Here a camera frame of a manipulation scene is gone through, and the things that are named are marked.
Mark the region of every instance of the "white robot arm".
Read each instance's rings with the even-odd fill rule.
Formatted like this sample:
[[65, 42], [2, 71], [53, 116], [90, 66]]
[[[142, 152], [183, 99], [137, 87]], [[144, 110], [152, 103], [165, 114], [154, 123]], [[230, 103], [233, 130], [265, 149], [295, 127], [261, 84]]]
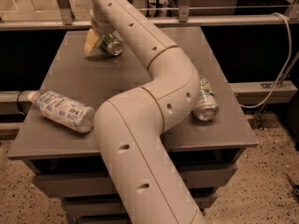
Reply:
[[197, 101], [195, 67], [126, 0], [92, 1], [94, 18], [118, 31], [152, 77], [103, 103], [94, 118], [101, 155], [130, 219], [135, 224], [206, 223], [160, 140]]

